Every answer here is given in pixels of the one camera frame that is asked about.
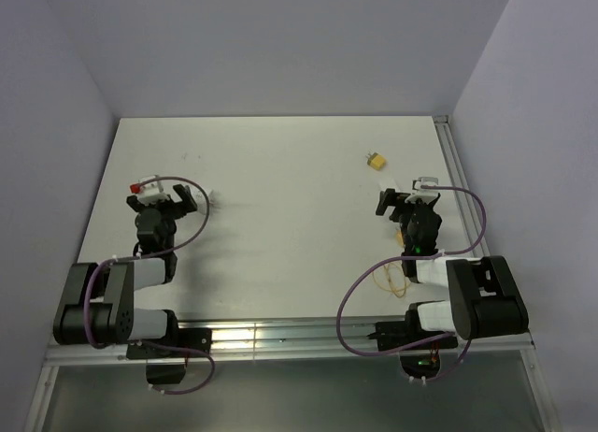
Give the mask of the white cube power socket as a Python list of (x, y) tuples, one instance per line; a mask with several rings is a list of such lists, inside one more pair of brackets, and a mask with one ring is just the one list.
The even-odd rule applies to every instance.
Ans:
[(208, 210), (216, 212), (219, 209), (217, 194), (212, 189), (205, 188), (204, 191), (193, 189), (192, 195), (199, 213), (205, 215)]

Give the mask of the orange USB charger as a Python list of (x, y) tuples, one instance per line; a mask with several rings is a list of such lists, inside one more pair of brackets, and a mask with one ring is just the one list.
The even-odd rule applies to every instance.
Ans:
[(404, 247), (404, 246), (405, 246), (405, 240), (404, 240), (404, 238), (403, 238), (403, 234), (401, 233), (401, 231), (400, 231), (400, 230), (397, 230), (397, 231), (396, 231), (396, 235), (395, 235), (395, 236), (396, 236), (396, 239), (397, 239), (398, 243), (399, 243), (401, 246), (403, 246), (403, 247)]

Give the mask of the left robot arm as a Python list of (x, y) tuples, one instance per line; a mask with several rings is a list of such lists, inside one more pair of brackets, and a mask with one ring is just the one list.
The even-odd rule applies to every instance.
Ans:
[(170, 177), (175, 201), (164, 191), (164, 177), (149, 177), (130, 186), (127, 205), (135, 212), (136, 245), (131, 256), (111, 257), (101, 263), (75, 263), (69, 269), (53, 320), (52, 335), (61, 345), (89, 344), (96, 349), (128, 342), (147, 342), (160, 356), (171, 356), (182, 344), (178, 319), (171, 310), (135, 307), (135, 292), (174, 279), (177, 220), (198, 210), (192, 194), (197, 183)]

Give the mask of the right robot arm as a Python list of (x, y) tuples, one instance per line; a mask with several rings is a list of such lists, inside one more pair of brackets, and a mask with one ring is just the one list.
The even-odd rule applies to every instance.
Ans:
[(448, 290), (448, 299), (420, 301), (407, 308), (402, 321), (377, 325), (378, 333), (396, 343), (427, 346), (436, 335), (451, 333), (464, 340), (526, 333), (529, 315), (506, 259), (467, 258), (441, 252), (436, 241), (442, 218), (434, 211), (436, 191), (382, 191), (376, 215), (392, 209), (404, 251), (401, 269), (412, 283)]

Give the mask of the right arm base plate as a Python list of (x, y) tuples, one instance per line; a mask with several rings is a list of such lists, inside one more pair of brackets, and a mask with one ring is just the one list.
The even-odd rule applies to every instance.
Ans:
[[(368, 335), (369, 339), (377, 343), (377, 350), (379, 352), (394, 349), (399, 346), (405, 346), (409, 343), (422, 340), (425, 338), (432, 338), (441, 335), (441, 331), (424, 331), (418, 326), (409, 325), (407, 321), (390, 321), (375, 323), (374, 331)], [(456, 349), (458, 347), (458, 340), (454, 336), (440, 338), (436, 341), (426, 342), (420, 344), (412, 351), (416, 350), (430, 350), (432, 348), (445, 350)]]

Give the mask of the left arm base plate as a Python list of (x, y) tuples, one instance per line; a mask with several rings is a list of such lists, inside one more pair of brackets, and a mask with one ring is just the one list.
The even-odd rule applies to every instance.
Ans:
[(171, 358), (203, 357), (210, 353), (212, 330), (205, 327), (182, 328), (172, 337), (151, 339), (158, 347), (129, 344), (126, 351), (128, 360), (155, 360)]

